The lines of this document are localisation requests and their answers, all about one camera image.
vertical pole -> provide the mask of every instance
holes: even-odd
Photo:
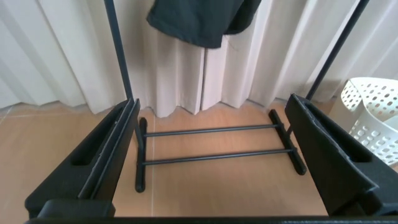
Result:
[[[104,3],[106,8],[106,14],[108,15],[109,26],[111,27],[114,48],[116,50],[116,55],[118,56],[119,68],[122,74],[124,91],[126,92],[127,99],[132,98],[134,100],[131,91],[126,58],[124,57],[124,50],[123,50],[122,38],[120,36],[118,18],[116,17],[116,11],[114,8],[113,0],[104,0]]]
[[[314,96],[315,92],[317,91],[319,84],[321,84],[323,78],[325,77],[326,73],[328,72],[330,66],[332,65],[333,61],[335,60],[338,52],[340,51],[341,47],[343,46],[344,42],[346,41],[349,33],[353,30],[355,23],[358,21],[359,17],[361,16],[362,12],[364,11],[366,5],[368,4],[369,0],[359,0],[358,5],[356,6],[353,14],[351,15],[350,19],[348,20],[346,26],[344,27],[341,35],[339,36],[335,46],[330,52],[330,55],[326,59],[325,64],[323,64],[322,69],[319,71],[317,78],[315,79],[310,91],[308,92],[307,96],[305,97],[307,100],[311,100]],[[289,127],[287,130],[287,134],[292,133],[292,127]]]

perforated basket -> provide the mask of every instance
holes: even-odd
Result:
[[[348,80],[329,117],[387,165],[398,162],[397,80]]]

brown floor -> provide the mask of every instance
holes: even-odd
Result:
[[[282,103],[274,108],[287,124]],[[322,105],[325,111],[329,105]],[[62,106],[47,110],[15,106],[0,111],[0,222],[27,220],[24,199],[104,117]],[[196,116],[177,108],[168,118],[151,110],[140,116],[149,131],[267,124],[264,109],[216,105]],[[149,138],[147,158],[278,149],[273,129]],[[166,164],[147,168],[146,191],[134,190],[133,138],[114,196],[117,216],[275,216],[326,215],[309,175],[300,176],[286,154]]]

hanging garment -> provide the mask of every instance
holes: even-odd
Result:
[[[221,47],[224,34],[251,23],[261,0],[156,0],[147,21],[159,31],[199,47]]]

curtain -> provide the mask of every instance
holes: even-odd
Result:
[[[214,50],[149,26],[153,1],[114,3],[134,97],[164,117],[305,95],[358,0],[262,0],[252,24]],[[351,77],[398,78],[397,15],[396,1],[370,1],[316,100]],[[125,99],[103,1],[0,0],[0,19],[0,108],[60,101],[98,113]]]

